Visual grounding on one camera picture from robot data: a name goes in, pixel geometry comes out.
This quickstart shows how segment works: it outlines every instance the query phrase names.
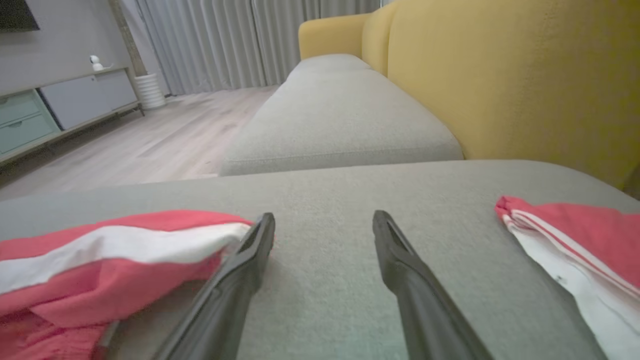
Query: sofa armrest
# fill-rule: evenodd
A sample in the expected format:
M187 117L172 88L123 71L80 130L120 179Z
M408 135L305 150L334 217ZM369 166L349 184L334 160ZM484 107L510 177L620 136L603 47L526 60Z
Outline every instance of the sofa armrest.
M300 58L326 54L352 54L362 57L362 29L370 13L328 17L300 25Z

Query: cabinet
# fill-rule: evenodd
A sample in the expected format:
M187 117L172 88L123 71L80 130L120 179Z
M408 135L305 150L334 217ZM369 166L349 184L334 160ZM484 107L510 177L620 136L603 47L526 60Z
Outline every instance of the cabinet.
M43 86L40 91L62 130L138 101L124 69Z
M0 165L136 108L123 67L0 95Z
M0 154L3 156L59 132L35 90L0 97Z

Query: gray cabinet door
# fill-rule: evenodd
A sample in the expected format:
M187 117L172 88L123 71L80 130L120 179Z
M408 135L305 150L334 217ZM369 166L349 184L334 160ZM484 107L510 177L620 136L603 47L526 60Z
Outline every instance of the gray cabinet door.
M138 101L125 70L98 74L95 78L112 110Z
M95 76L73 79L40 88L63 130L111 111Z

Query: gray curtain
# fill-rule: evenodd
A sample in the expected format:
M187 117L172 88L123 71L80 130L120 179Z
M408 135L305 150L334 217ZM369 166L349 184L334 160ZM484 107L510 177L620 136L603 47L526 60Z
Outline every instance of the gray curtain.
M372 12L380 0L138 0L174 95L281 84L306 20Z

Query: gray sofa cushion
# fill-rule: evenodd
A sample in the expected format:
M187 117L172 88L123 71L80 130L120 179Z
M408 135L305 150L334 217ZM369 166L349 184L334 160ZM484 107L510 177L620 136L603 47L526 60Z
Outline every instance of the gray sofa cushion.
M349 54L315 56L301 61L289 74L287 80L299 75L315 74L322 76L332 72L353 70L371 70L371 66L356 56Z
M391 213L496 359L603 358L571 296L531 261L493 211L504 194L623 212L640 202L567 168L446 161L332 168L105 188L0 202L1 238L167 209L276 217L276 242L238 359L406 359L396 299L371 231ZM147 359L192 286L124 323L112 359Z
M387 78L348 55L330 59L350 70L318 72L327 57L293 70L230 146L221 175L463 158L451 132Z

